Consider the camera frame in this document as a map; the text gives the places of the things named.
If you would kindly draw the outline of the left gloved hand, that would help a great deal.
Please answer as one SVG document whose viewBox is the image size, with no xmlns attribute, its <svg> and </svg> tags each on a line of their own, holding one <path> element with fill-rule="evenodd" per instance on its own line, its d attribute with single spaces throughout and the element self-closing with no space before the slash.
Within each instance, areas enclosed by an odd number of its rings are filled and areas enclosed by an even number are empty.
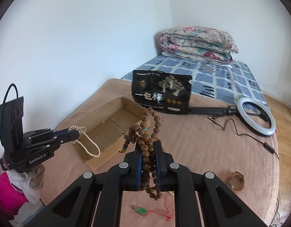
<svg viewBox="0 0 291 227">
<path fill-rule="evenodd" d="M 42 164 L 24 173 L 12 169 L 7 171 L 7 175 L 11 184 L 21 190 L 30 203 L 39 202 L 39 191 L 43 188 L 45 180 L 45 167 Z"/>
</svg>

